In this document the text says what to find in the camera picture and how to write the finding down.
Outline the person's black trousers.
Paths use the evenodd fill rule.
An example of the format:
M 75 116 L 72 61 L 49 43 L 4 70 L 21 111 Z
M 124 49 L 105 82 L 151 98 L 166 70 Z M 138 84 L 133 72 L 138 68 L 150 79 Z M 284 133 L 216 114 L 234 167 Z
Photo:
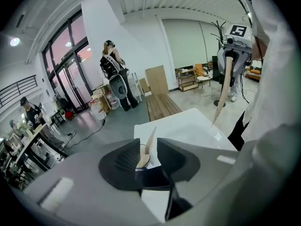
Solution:
M 244 115 L 245 112 L 243 112 L 243 114 L 240 116 L 239 120 L 236 122 L 233 131 L 228 136 L 228 140 L 238 151 L 241 151 L 243 144 L 245 143 L 244 139 L 242 138 L 242 134 L 249 124 L 249 122 L 245 125 L 243 124 Z

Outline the black table with wooden top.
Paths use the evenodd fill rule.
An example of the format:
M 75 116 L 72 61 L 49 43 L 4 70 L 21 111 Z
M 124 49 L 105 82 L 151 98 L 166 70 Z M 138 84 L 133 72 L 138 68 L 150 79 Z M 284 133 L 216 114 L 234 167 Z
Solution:
M 50 147 L 52 150 L 54 150 L 57 154 L 61 155 L 64 158 L 68 157 L 68 155 L 65 152 L 58 149 L 52 141 L 50 141 L 44 135 L 42 135 L 43 129 L 46 128 L 47 126 L 48 126 L 47 124 L 44 124 L 44 125 L 38 126 L 36 128 L 35 133 L 30 137 L 27 144 L 24 146 L 22 151 L 19 153 L 17 159 L 15 160 L 15 164 L 18 164 L 18 162 L 21 160 L 21 157 L 23 156 L 23 154 L 26 154 L 27 159 L 30 159 L 43 171 L 47 171 L 50 169 L 50 167 L 40 157 L 38 157 L 31 149 L 32 145 L 34 143 L 38 142 L 38 139 L 43 141 L 48 147 Z

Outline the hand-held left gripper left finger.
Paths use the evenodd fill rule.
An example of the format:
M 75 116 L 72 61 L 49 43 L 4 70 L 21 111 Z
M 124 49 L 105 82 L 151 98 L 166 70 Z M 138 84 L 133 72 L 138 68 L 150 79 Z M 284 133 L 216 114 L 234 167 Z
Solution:
M 99 171 L 100 160 L 139 139 L 75 153 L 43 173 L 23 192 L 23 206 L 43 226 L 156 226 L 160 221 L 137 191 L 118 190 Z

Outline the white chair frame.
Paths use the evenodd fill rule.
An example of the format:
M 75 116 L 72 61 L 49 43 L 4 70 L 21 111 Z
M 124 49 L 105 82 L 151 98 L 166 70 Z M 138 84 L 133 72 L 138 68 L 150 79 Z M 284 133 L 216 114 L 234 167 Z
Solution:
M 140 82 L 137 78 L 136 72 L 131 73 L 131 76 L 132 76 L 132 79 L 133 79 L 134 84 L 135 84 L 135 88 L 136 88 L 136 91 L 137 91 L 137 97 L 139 98 L 139 101 L 142 102 L 143 90 L 142 90 Z

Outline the small cardboard box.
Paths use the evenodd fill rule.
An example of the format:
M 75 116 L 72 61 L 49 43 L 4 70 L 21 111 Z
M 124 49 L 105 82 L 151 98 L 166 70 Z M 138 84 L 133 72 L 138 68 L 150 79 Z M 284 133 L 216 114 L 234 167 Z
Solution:
M 140 86 L 141 86 L 143 95 L 144 95 L 145 97 L 151 95 L 151 89 L 150 89 L 150 86 L 148 85 L 148 83 L 147 83 L 147 81 L 146 81 L 145 78 L 140 79 L 140 80 L 139 80 L 139 84 L 140 84 Z

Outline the black coat rack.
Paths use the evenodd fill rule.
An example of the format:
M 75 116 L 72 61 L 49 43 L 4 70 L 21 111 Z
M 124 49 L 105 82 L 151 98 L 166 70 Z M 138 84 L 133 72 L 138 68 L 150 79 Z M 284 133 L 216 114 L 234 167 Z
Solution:
M 218 33 L 219 35 L 215 35 L 215 34 L 211 34 L 215 37 L 217 37 L 218 40 L 218 50 L 222 47 L 223 45 L 223 33 L 222 33 L 222 28 L 223 25 L 226 22 L 223 22 L 221 25 L 219 25 L 219 22 L 216 21 L 216 23 L 211 22 L 217 29 L 218 29 Z M 221 79 L 223 79 L 223 75 L 220 74 L 219 68 L 218 68 L 218 58 L 217 56 L 212 56 L 212 63 L 213 63 L 213 80 L 219 82 L 219 84 L 222 86 L 223 88 L 223 82 L 221 81 Z

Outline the white flower bouquet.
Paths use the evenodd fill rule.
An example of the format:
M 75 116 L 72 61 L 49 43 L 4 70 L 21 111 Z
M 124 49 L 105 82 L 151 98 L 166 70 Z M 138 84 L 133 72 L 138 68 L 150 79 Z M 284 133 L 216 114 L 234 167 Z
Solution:
M 24 121 L 18 121 L 16 127 L 25 136 L 32 136 L 33 135 L 31 128 Z

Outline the orange sofa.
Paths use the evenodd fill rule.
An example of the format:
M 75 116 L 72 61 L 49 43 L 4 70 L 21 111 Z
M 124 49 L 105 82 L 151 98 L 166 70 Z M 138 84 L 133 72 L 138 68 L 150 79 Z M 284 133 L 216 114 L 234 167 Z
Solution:
M 261 68 L 258 67 L 247 67 L 245 77 L 259 81 L 261 79 Z

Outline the person's right forearm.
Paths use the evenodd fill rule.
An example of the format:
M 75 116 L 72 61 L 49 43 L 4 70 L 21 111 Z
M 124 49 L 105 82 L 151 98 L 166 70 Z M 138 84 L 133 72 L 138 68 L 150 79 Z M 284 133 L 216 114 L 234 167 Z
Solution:
M 269 42 L 269 39 L 252 37 L 252 61 L 260 61 L 265 57 Z

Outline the wooden slat platform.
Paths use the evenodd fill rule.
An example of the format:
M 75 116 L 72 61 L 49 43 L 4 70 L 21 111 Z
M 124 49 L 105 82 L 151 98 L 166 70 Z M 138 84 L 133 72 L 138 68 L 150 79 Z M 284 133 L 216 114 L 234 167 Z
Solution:
M 182 112 L 179 106 L 165 94 L 149 95 L 145 100 L 150 121 L 156 121 Z

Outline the orange chair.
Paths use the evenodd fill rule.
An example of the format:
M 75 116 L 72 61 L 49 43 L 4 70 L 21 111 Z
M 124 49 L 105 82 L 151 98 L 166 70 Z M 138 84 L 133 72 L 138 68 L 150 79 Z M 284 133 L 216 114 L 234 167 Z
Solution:
M 201 84 L 202 89 L 206 88 L 207 83 L 211 86 L 211 77 L 207 70 L 203 68 L 202 64 L 194 64 L 194 74 L 196 76 L 196 82 Z

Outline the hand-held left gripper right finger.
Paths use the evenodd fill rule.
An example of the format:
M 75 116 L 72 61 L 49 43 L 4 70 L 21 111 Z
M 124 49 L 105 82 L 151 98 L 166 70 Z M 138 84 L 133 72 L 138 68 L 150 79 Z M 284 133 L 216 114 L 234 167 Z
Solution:
M 187 212 L 251 163 L 252 147 L 229 151 L 157 139 L 157 188 L 169 192 L 164 214 L 171 220 Z

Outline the white backpack rig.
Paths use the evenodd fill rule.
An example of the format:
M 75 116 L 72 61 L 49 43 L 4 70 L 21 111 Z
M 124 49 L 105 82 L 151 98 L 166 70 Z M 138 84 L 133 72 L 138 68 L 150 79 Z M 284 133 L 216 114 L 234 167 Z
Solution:
M 110 55 L 103 55 L 100 60 L 100 67 L 112 92 L 118 99 L 124 99 L 127 96 L 127 87 L 123 77 L 120 75 L 120 65 Z

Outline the black balcony railing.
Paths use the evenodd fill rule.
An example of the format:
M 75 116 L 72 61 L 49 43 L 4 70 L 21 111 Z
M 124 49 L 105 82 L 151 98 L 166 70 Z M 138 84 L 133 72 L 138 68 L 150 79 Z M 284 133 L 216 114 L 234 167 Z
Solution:
M 32 75 L 0 89 L 0 108 L 37 86 L 36 75 Z

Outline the person's white shirt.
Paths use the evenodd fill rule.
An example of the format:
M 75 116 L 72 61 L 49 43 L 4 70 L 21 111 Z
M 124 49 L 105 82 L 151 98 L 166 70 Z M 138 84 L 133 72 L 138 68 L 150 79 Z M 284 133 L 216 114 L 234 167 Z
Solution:
M 251 1 L 253 36 L 267 49 L 258 90 L 243 118 L 244 142 L 257 140 L 282 124 L 293 124 L 301 119 L 298 86 L 293 85 L 301 75 L 297 41 L 272 0 Z

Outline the light wooden stand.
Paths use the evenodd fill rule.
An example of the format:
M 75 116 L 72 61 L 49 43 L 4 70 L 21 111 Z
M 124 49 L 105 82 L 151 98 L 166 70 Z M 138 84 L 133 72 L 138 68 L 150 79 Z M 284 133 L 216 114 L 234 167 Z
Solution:
M 98 99 L 103 106 L 103 110 L 105 111 L 106 114 L 111 112 L 111 105 L 109 100 L 106 97 L 106 91 L 105 91 L 105 84 L 97 87 L 96 89 L 93 90 L 92 98 L 93 99 Z

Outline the tall cardboard sheet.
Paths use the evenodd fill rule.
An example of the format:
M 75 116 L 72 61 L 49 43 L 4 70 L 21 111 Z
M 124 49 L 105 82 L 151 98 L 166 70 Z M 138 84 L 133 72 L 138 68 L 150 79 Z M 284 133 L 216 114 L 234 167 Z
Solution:
M 145 70 L 147 81 L 153 95 L 168 94 L 168 85 L 164 66 L 156 66 Z

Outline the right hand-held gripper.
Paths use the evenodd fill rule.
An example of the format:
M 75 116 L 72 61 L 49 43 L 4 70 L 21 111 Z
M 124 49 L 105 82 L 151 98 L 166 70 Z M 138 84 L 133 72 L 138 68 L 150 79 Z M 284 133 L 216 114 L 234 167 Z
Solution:
M 223 46 L 224 48 L 220 48 L 217 52 L 220 74 L 229 74 L 230 66 L 227 63 L 227 58 L 230 56 L 230 49 L 234 49 L 232 72 L 241 73 L 245 64 L 251 59 L 252 38 L 250 27 L 232 24 L 223 37 Z

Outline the wooden shelf rack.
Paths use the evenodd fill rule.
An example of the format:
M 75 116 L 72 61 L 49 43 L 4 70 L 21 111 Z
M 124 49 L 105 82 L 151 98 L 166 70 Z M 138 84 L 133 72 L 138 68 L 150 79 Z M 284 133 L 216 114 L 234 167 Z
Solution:
M 182 92 L 195 89 L 198 87 L 197 83 L 197 77 L 194 73 L 194 69 L 183 69 L 183 68 L 177 68 L 175 70 L 179 90 Z

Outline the black framed glass doors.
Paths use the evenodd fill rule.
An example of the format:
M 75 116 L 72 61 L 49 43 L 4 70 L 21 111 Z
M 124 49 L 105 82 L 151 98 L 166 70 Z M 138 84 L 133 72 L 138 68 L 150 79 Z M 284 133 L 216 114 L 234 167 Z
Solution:
M 58 29 L 42 56 L 55 96 L 62 98 L 71 110 L 87 110 L 100 80 L 81 10 Z

